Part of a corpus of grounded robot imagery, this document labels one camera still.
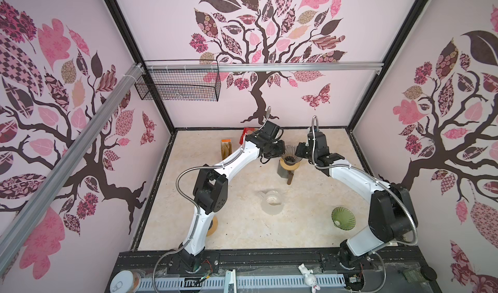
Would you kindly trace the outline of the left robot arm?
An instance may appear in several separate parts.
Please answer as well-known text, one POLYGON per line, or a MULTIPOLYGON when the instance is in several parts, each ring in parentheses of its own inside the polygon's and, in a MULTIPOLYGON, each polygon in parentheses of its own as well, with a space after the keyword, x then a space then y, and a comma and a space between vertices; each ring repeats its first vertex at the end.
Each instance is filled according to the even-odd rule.
POLYGON ((228 200, 228 188, 232 179, 249 163, 259 159, 263 164, 279 158, 285 152, 281 139, 283 129, 267 121, 261 128, 243 138, 242 145, 226 159, 213 166, 203 165, 182 172, 176 180, 176 190, 194 205, 194 214, 188 236, 180 247, 180 259, 193 272, 201 266, 202 252, 214 216, 228 200), (193 188, 193 197, 180 189, 180 180, 189 172, 198 171, 193 188))

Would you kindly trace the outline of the grey glass pitcher wooden handle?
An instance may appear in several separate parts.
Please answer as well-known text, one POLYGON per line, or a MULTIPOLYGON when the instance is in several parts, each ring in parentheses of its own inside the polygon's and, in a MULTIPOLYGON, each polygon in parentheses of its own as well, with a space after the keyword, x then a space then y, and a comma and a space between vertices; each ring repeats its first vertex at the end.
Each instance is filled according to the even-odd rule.
POLYGON ((278 175, 282 178, 285 179, 287 182, 287 185, 291 185, 293 178, 294 178, 294 171, 293 170, 286 170, 282 166, 278 167, 278 175))

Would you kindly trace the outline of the wooden dripper ring stand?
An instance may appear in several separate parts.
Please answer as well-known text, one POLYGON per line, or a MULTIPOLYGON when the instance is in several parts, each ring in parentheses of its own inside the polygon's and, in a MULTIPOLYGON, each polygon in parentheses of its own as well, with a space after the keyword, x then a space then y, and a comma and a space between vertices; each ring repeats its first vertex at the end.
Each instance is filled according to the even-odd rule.
POLYGON ((280 167, 285 171, 295 171, 300 166, 300 161, 297 162, 287 162, 283 158, 280 158, 280 167))

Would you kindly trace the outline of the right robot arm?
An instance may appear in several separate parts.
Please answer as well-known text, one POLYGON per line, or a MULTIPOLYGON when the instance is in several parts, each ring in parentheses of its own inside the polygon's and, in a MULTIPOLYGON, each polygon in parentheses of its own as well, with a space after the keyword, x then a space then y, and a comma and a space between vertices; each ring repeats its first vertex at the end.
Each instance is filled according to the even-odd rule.
POLYGON ((341 242, 338 259, 345 269, 353 269, 362 257, 391 244, 417 245, 418 219, 409 190, 403 185, 375 178, 340 154, 331 153, 325 134, 314 128, 309 130, 307 141, 298 144, 296 155, 369 203, 367 226, 341 242))

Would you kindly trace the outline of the coffee filter paper box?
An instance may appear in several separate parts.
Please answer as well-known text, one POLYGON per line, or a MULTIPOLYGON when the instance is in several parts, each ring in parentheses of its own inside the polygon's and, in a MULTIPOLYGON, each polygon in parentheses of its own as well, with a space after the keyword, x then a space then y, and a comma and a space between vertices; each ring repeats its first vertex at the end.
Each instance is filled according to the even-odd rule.
POLYGON ((232 140, 222 139, 220 143, 222 160, 227 159, 232 154, 232 140))

